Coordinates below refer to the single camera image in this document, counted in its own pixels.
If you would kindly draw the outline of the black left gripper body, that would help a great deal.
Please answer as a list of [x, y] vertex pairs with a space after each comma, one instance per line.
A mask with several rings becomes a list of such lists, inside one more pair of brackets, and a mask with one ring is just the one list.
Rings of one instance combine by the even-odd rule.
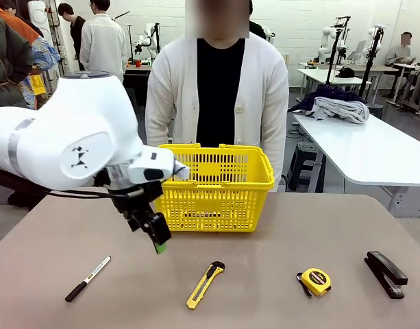
[[163, 194], [162, 183], [159, 181], [139, 184], [121, 190], [108, 189], [112, 197], [112, 203], [126, 220], [130, 220], [133, 215], [143, 218], [148, 214], [153, 214], [151, 202]]

